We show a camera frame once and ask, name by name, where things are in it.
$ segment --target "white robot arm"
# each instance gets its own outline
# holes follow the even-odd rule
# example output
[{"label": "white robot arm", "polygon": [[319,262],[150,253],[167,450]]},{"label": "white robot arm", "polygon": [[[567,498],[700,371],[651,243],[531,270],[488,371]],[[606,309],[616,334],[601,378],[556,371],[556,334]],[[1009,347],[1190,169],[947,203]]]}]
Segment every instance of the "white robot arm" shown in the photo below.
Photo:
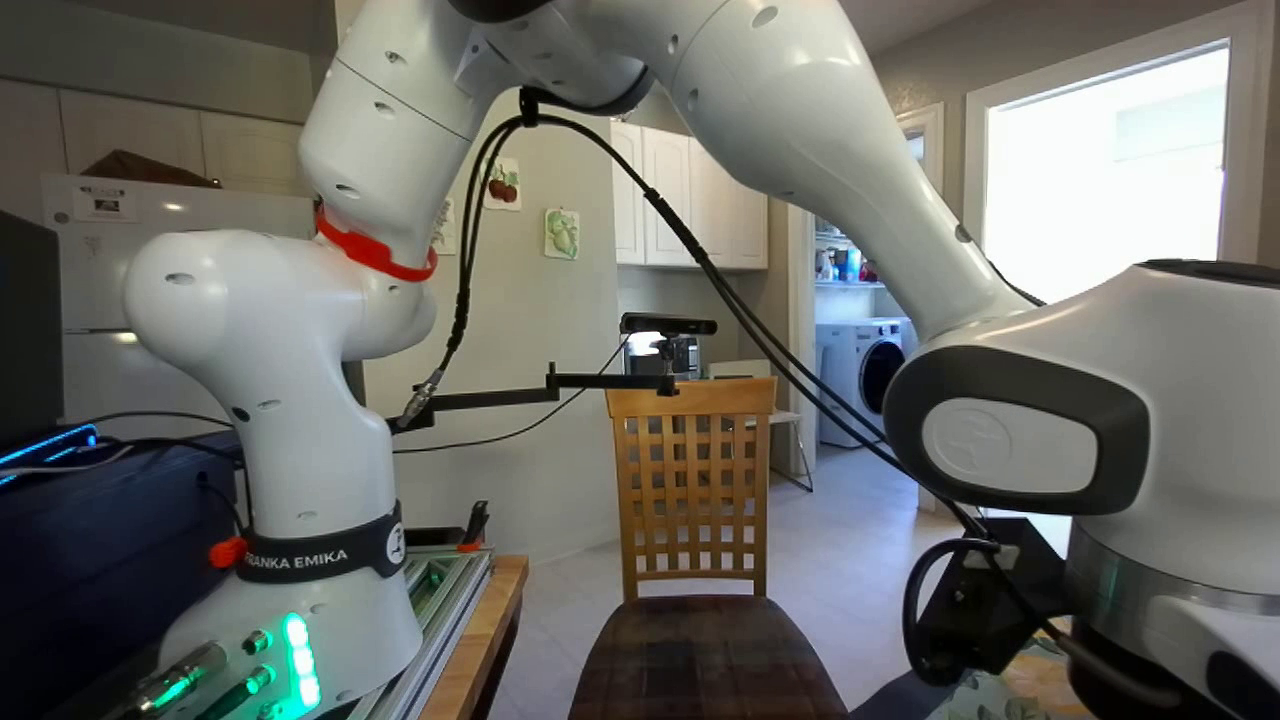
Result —
[{"label": "white robot arm", "polygon": [[908,158],[834,0],[366,0],[304,127],[319,243],[189,230],[130,262],[142,344],[235,410],[256,496],[240,577],[172,626],[167,660],[301,614],[304,710],[411,660],[386,426],[334,366],[431,327],[427,234],[516,82],[596,111],[661,82],[735,180],[856,234],[928,338],[888,394],[898,460],[957,498],[1078,515],[1066,577],[1097,634],[1229,710],[1221,666],[1280,684],[1280,445],[1222,435],[1280,426],[1280,399],[1229,382],[1209,417],[1168,333],[1254,327],[1275,291],[1146,262],[1032,309]]}]

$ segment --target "black monitor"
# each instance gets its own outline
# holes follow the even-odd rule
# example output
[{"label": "black monitor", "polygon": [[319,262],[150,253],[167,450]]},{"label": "black monitor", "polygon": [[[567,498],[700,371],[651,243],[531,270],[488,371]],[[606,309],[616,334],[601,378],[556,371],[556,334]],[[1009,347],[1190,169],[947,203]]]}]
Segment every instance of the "black monitor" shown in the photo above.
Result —
[{"label": "black monitor", "polygon": [[0,454],[63,410],[57,234],[0,212]]}]

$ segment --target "ceiling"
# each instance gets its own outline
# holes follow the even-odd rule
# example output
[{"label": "ceiling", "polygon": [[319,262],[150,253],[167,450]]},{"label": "ceiling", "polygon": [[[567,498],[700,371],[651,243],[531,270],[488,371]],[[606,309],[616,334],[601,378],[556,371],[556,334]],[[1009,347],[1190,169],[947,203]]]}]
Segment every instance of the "ceiling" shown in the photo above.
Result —
[{"label": "ceiling", "polygon": [[[240,35],[276,47],[319,50],[333,40],[333,0],[72,0],[130,10],[159,25]],[[987,0],[840,0],[867,50],[931,31]]]}]

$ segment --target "wooden chair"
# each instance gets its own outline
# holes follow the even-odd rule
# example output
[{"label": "wooden chair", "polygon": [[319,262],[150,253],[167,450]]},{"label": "wooden chair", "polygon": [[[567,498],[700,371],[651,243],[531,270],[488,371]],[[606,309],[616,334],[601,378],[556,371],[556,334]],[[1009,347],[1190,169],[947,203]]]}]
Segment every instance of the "wooden chair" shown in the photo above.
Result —
[{"label": "wooden chair", "polygon": [[765,595],[768,410],[773,378],[606,392],[622,604],[571,714],[842,714],[819,655]]}]

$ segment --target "washing machine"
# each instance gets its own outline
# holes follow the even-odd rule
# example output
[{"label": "washing machine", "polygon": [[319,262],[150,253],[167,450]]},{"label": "washing machine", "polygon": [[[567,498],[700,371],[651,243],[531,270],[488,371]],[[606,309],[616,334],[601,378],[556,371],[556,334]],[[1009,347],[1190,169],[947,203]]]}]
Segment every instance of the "washing machine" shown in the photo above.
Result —
[{"label": "washing machine", "polygon": [[[842,404],[850,404],[858,417],[867,417],[885,431],[888,378],[908,363],[911,334],[915,334],[911,318],[903,318],[903,317],[819,322],[817,327],[819,378]],[[819,445],[822,447],[858,447],[858,441],[849,435],[826,417],[819,417]]]}]

